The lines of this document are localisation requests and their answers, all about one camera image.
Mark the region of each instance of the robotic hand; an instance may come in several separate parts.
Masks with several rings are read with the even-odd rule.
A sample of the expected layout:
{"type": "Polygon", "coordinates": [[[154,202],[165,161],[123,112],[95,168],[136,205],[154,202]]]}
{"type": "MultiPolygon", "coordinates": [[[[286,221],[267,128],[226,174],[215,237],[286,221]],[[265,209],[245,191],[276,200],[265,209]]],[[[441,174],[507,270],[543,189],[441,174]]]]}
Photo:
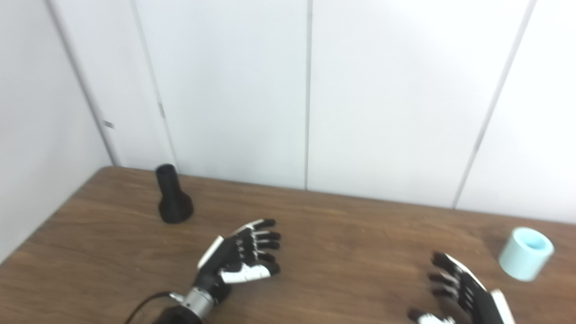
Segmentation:
{"type": "MultiPolygon", "coordinates": [[[[472,319],[473,324],[515,324],[508,303],[500,290],[487,292],[480,281],[450,255],[434,253],[432,264],[446,273],[430,274],[432,283],[441,288],[432,291],[436,297],[449,297],[472,319]]],[[[408,317],[418,324],[454,324],[451,317],[440,319],[433,314],[410,310],[408,317]]]]}
{"type": "Polygon", "coordinates": [[[186,296],[171,294],[180,305],[167,308],[155,324],[197,324],[232,291],[230,284],[264,279],[280,272],[265,248],[280,248],[280,234],[262,230],[273,219],[248,223],[230,237],[217,237],[198,262],[198,276],[186,296]]]}

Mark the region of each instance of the black fingertip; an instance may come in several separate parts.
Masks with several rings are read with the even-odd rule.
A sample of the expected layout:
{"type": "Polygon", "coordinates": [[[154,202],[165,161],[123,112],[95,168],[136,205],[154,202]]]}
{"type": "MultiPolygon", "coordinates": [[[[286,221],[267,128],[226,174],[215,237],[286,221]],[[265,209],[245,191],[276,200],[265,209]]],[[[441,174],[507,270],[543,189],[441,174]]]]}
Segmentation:
{"type": "Polygon", "coordinates": [[[276,225],[276,220],[271,218],[265,218],[262,223],[258,224],[259,227],[272,227],[276,225]]]}
{"type": "Polygon", "coordinates": [[[280,273],[280,265],[278,263],[269,263],[264,266],[268,269],[271,276],[280,273]]]}
{"type": "Polygon", "coordinates": [[[260,260],[263,260],[266,262],[271,262],[271,263],[276,261],[276,258],[272,254],[268,254],[268,253],[258,254],[258,258],[260,260]]]}
{"type": "Polygon", "coordinates": [[[453,275],[454,263],[448,258],[446,253],[434,252],[432,257],[432,264],[438,268],[446,270],[449,274],[453,275]]]}
{"type": "Polygon", "coordinates": [[[418,319],[420,319],[420,317],[426,315],[426,313],[423,312],[423,311],[416,310],[416,309],[414,309],[414,308],[410,308],[410,309],[408,310],[408,313],[407,313],[406,315],[408,315],[408,318],[409,318],[409,319],[411,319],[412,321],[418,323],[418,319]]]}

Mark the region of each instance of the robot finger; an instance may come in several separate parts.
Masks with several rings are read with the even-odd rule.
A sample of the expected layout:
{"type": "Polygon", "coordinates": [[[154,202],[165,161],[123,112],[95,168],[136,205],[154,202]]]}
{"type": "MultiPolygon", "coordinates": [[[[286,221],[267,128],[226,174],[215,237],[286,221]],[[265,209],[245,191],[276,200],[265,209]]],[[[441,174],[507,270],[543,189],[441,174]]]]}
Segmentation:
{"type": "Polygon", "coordinates": [[[408,318],[418,324],[454,324],[451,317],[440,319],[431,313],[411,309],[408,311],[408,318]]]}
{"type": "Polygon", "coordinates": [[[245,224],[244,226],[240,227],[239,229],[235,230],[232,235],[238,234],[241,231],[249,228],[249,229],[261,229],[264,227],[272,227],[276,225],[276,220],[273,220],[271,218],[263,218],[263,219],[259,219],[259,220],[255,220],[253,222],[250,222],[248,224],[245,224]]]}
{"type": "Polygon", "coordinates": [[[442,288],[432,289],[432,295],[435,297],[449,297],[456,301],[458,301],[460,297],[457,289],[446,285],[442,285],[442,288]]]}
{"type": "Polygon", "coordinates": [[[441,273],[441,272],[440,273],[429,273],[428,279],[430,279],[430,281],[432,283],[440,283],[440,284],[454,287],[456,289],[460,287],[460,282],[458,281],[458,279],[450,276],[449,274],[445,274],[445,273],[441,273]]]}
{"type": "Polygon", "coordinates": [[[258,260],[263,260],[263,261],[266,261],[266,262],[271,262],[271,263],[273,263],[273,262],[276,261],[276,258],[275,258],[272,254],[266,253],[266,252],[264,252],[264,251],[258,251],[258,252],[257,252],[257,257],[258,257],[258,260]]]}
{"type": "Polygon", "coordinates": [[[280,243],[274,240],[259,240],[256,242],[256,246],[258,247],[258,250],[262,250],[263,248],[277,250],[280,248],[280,243]]]}
{"type": "Polygon", "coordinates": [[[280,238],[282,238],[282,235],[280,235],[280,233],[271,231],[259,231],[254,232],[254,234],[256,235],[257,240],[279,240],[280,238]]]}
{"type": "Polygon", "coordinates": [[[446,253],[434,252],[432,264],[445,270],[454,278],[460,278],[463,274],[468,274],[476,282],[476,285],[481,287],[483,290],[486,290],[478,278],[476,278],[476,276],[474,276],[474,274],[465,265],[446,253]]]}
{"type": "Polygon", "coordinates": [[[271,276],[280,273],[280,266],[276,262],[262,262],[259,265],[265,267],[271,276]]]}

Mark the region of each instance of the wall seam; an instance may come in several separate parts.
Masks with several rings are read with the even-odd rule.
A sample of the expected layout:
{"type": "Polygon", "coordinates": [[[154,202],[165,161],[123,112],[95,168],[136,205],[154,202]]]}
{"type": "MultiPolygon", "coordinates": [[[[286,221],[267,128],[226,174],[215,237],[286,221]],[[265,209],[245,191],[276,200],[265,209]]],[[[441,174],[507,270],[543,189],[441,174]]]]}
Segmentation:
{"type": "Polygon", "coordinates": [[[476,155],[478,154],[478,150],[482,145],[482,141],[484,140],[484,136],[486,135],[486,130],[488,129],[488,125],[490,124],[490,120],[492,119],[492,115],[494,113],[496,105],[498,104],[500,95],[502,94],[502,89],[504,88],[506,79],[508,78],[508,74],[510,73],[510,69],[512,68],[512,64],[514,63],[514,58],[516,57],[520,44],[522,43],[522,38],[524,37],[524,33],[526,32],[528,23],[530,21],[530,17],[532,16],[532,12],[534,11],[534,7],[536,6],[536,1],[537,0],[530,0],[530,2],[528,2],[528,5],[526,6],[526,10],[524,11],[522,21],[518,26],[518,32],[514,37],[514,41],[512,42],[512,46],[510,47],[510,51],[508,53],[508,57],[506,58],[506,62],[504,63],[502,73],[500,75],[498,83],[496,84],[494,94],[488,105],[488,111],[486,112],[486,116],[484,117],[484,120],[480,127],[478,137],[476,138],[476,142],[474,143],[474,147],[472,148],[472,153],[468,158],[466,168],[464,169],[464,173],[462,174],[462,178],[460,179],[460,183],[456,190],[456,195],[454,195],[454,200],[452,201],[452,209],[456,208],[460,200],[460,197],[462,196],[464,186],[466,185],[466,181],[468,180],[468,176],[470,175],[470,171],[472,170],[472,166],[474,165],[474,161],[476,160],[476,155]]]}
{"type": "Polygon", "coordinates": [[[310,77],[312,74],[312,8],[313,0],[308,0],[306,15],[306,116],[304,145],[304,190],[308,190],[308,157],[310,151],[310,77]]]}
{"type": "Polygon", "coordinates": [[[106,136],[106,133],[103,130],[104,119],[101,117],[102,113],[94,104],[94,98],[92,97],[92,95],[88,91],[88,87],[86,86],[86,82],[84,81],[84,77],[82,76],[82,73],[80,72],[80,68],[78,67],[78,61],[76,60],[76,57],[74,56],[74,54],[72,52],[72,49],[70,46],[70,41],[68,40],[68,38],[66,36],[66,32],[64,31],[64,27],[63,27],[63,24],[61,22],[61,19],[59,18],[58,14],[56,12],[56,8],[54,6],[53,0],[44,0],[44,3],[46,4],[46,7],[48,9],[48,14],[50,15],[52,23],[54,23],[54,26],[56,27],[56,32],[58,33],[58,37],[60,38],[60,41],[62,42],[62,47],[64,48],[64,51],[66,52],[66,57],[68,58],[68,62],[70,63],[70,66],[72,67],[72,71],[74,73],[74,76],[76,77],[76,81],[78,82],[78,85],[80,86],[80,90],[82,91],[84,99],[86,100],[86,104],[88,105],[88,109],[90,110],[92,118],[94,119],[94,122],[96,123],[96,129],[98,130],[98,133],[100,134],[100,137],[102,138],[102,142],[104,144],[104,148],[106,149],[106,152],[108,153],[108,157],[110,158],[110,162],[112,163],[112,165],[118,166],[119,165],[118,157],[116,157],[116,155],[112,149],[111,141],[106,136]]]}
{"type": "Polygon", "coordinates": [[[166,113],[164,111],[164,104],[162,103],[162,96],[160,95],[160,87],[158,86],[158,81],[156,80],[156,73],[154,72],[154,66],[152,65],[152,57],[150,56],[150,51],[148,50],[148,43],[146,41],[146,36],[144,35],[144,28],[142,26],[142,20],[140,19],[140,14],[138,11],[138,6],[136,5],[136,0],[130,0],[130,6],[132,9],[132,15],[134,16],[134,21],[136,23],[136,29],[138,30],[138,37],[140,38],[140,44],[142,46],[142,51],[144,52],[144,57],[146,58],[146,65],[148,67],[148,74],[152,80],[152,85],[154,87],[154,93],[156,95],[156,101],[158,105],[158,113],[162,117],[162,122],[164,124],[164,131],[170,143],[170,152],[172,153],[172,160],[174,161],[176,170],[179,170],[178,159],[176,158],[176,150],[174,149],[174,143],[172,142],[172,134],[170,133],[170,127],[168,126],[168,120],[166,118],[166,113]]]}

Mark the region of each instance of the black plastic object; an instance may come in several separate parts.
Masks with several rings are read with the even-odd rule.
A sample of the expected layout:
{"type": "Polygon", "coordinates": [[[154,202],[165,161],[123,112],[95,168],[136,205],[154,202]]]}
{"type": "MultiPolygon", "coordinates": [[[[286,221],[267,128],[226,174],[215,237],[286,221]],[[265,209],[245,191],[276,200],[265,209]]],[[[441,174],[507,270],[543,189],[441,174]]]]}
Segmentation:
{"type": "Polygon", "coordinates": [[[162,200],[158,204],[162,220],[168,224],[178,224],[190,218],[194,212],[192,199],[180,188],[174,165],[163,164],[156,168],[156,179],[162,192],[162,200]]]}
{"type": "Polygon", "coordinates": [[[198,315],[184,306],[166,308],[154,324],[202,324],[198,315]]]}

